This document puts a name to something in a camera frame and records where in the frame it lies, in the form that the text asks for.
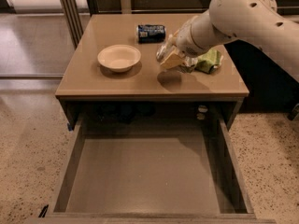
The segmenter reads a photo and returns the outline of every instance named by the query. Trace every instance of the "speckled floor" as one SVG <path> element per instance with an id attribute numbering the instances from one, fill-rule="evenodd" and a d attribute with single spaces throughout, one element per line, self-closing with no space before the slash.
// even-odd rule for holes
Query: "speckled floor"
<path id="1" fill-rule="evenodd" d="M 0 16 L 0 32 L 4 32 L 3 18 Z M 51 22 L 59 22 L 65 29 L 63 21 L 48 19 Z M 61 30 L 55 31 L 44 37 L 50 39 Z M 11 54 L 0 52 L 1 72 L 12 68 L 7 69 L 13 60 L 2 59 L 12 59 Z M 58 49 L 55 55 L 61 55 Z M 54 72 L 64 71 L 67 59 L 65 55 Z M 31 71 L 49 72 L 47 69 Z M 58 84 L 0 80 L 1 224 L 21 224 L 30 216 L 37 217 L 51 199 L 72 136 L 54 97 Z M 239 114 L 230 135 L 257 218 L 273 218 L 277 224 L 299 223 L 299 120 L 289 121 L 286 114 Z"/>

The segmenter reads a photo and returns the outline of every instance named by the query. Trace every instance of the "can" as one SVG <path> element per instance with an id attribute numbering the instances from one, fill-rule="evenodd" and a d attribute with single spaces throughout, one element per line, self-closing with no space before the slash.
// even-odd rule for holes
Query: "can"
<path id="1" fill-rule="evenodd" d="M 138 43 L 163 42 L 166 37 L 166 29 L 163 25 L 137 25 L 136 38 Z"/>

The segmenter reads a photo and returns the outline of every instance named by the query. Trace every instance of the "wooden furniture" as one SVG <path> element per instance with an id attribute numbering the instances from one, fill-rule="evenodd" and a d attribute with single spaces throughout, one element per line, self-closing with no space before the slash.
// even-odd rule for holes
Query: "wooden furniture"
<path id="1" fill-rule="evenodd" d="M 275 223 L 254 215 L 228 129 L 248 89 L 223 46 L 212 75 L 161 70 L 159 44 L 138 44 L 140 23 L 174 33 L 192 15 L 94 15 L 56 91 L 75 126 L 70 150 L 45 218 L 37 223 Z M 129 72 L 98 66 L 105 47 L 141 52 Z M 102 104 L 151 104 L 130 124 L 101 120 Z M 209 108 L 196 118 L 197 106 Z"/>

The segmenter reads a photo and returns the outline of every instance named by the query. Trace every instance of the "can label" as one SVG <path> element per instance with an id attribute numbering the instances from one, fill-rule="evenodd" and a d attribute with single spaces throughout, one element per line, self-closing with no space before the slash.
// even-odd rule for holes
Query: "can label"
<path id="1" fill-rule="evenodd" d="M 163 25 L 137 25 L 136 37 L 139 43 L 163 42 L 166 30 Z"/>

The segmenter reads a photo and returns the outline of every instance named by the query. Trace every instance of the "terrazzo floor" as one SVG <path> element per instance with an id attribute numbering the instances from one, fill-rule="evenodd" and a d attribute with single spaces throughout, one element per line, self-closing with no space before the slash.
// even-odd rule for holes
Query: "terrazzo floor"
<path id="1" fill-rule="evenodd" d="M 18 63 L 13 66 L 13 61 L 24 54 L 32 61 L 28 62 L 29 72 L 62 73 L 73 52 L 64 19 L 26 17 L 19 27 L 14 23 L 19 18 L 0 16 L 0 33 L 6 34 L 5 27 L 20 31 L 14 33 L 16 40 L 0 35 L 1 73 L 27 73 L 26 66 Z M 37 32 L 45 21 L 48 27 L 56 28 L 51 33 L 43 32 L 45 29 Z M 25 35 L 31 33 L 26 22 L 32 22 L 34 34 Z M 62 42 L 51 43 L 53 37 L 60 37 Z M 58 47 L 47 58 L 60 61 L 53 70 L 46 61 L 38 67 L 35 43 L 41 44 L 41 40 Z M 4 52 L 6 45 L 18 49 Z M 54 97 L 58 84 L 59 81 L 0 80 L 1 224 L 23 223 L 28 217 L 37 217 L 53 195 L 72 136 Z M 277 224 L 298 224 L 299 120 L 289 121 L 286 114 L 239 114 L 230 135 L 257 218 L 274 219 Z"/>

